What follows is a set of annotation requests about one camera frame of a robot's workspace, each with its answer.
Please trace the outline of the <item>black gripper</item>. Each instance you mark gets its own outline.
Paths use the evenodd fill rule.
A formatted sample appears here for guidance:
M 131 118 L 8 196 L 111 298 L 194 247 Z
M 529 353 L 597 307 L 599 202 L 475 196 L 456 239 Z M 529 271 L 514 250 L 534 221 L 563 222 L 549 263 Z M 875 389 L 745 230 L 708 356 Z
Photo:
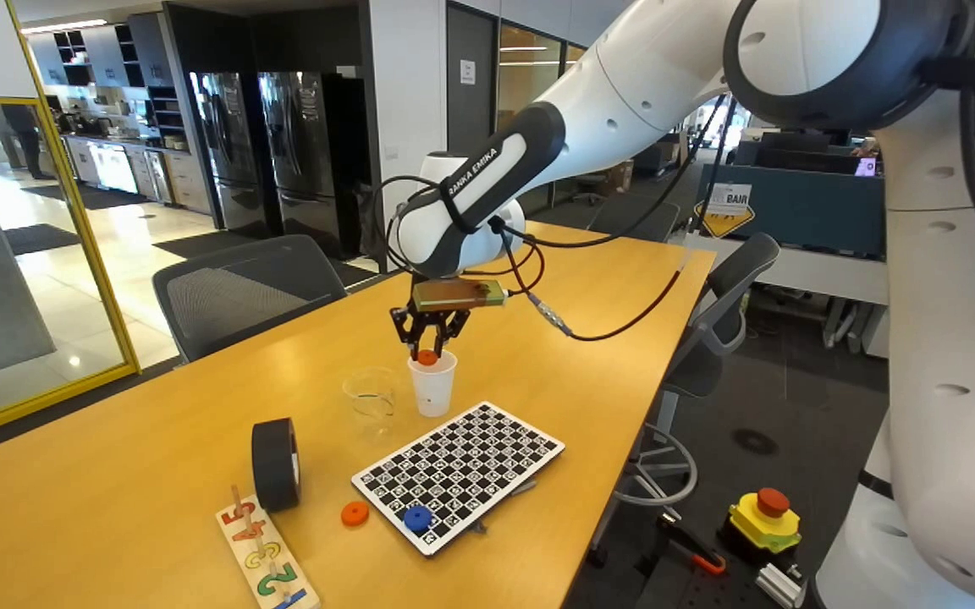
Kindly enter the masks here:
M 418 359 L 418 338 L 427 328 L 436 330 L 434 356 L 443 359 L 459 340 L 466 317 L 469 317 L 466 307 L 451 307 L 451 312 L 394 307 L 390 312 L 390 322 L 408 362 Z

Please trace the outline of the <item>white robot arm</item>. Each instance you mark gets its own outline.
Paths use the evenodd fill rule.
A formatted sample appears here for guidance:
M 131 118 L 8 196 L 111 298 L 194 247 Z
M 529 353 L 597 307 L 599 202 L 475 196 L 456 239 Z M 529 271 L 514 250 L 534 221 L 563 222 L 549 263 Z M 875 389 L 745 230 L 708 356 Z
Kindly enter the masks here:
M 500 255 L 504 202 L 609 168 L 710 93 L 764 125 L 729 176 L 796 247 L 888 267 L 888 486 L 820 569 L 834 604 L 975 604 L 975 0 L 632 0 L 549 92 L 395 209 L 427 277 Z

